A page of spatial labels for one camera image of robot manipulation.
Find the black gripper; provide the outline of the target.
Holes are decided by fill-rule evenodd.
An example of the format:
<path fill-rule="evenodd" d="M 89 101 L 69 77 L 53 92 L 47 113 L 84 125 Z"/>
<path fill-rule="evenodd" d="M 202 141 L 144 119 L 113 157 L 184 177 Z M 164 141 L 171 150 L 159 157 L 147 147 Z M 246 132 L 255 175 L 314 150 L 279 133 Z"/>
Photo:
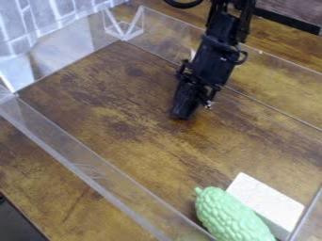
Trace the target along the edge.
<path fill-rule="evenodd" d="M 176 71 L 179 80 L 171 118 L 188 120 L 199 106 L 210 109 L 238 65 L 247 61 L 247 51 L 203 35 L 192 60 L 184 59 Z"/>

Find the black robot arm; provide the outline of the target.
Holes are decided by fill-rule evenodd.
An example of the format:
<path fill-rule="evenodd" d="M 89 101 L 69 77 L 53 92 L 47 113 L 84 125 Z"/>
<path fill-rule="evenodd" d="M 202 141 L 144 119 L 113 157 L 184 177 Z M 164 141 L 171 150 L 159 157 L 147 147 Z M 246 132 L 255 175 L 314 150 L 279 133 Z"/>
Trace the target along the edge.
<path fill-rule="evenodd" d="M 188 120 L 198 107 L 210 109 L 234 67 L 247 60 L 246 42 L 256 0 L 210 0 L 206 31 L 192 60 L 176 71 L 179 80 L 171 117 Z"/>

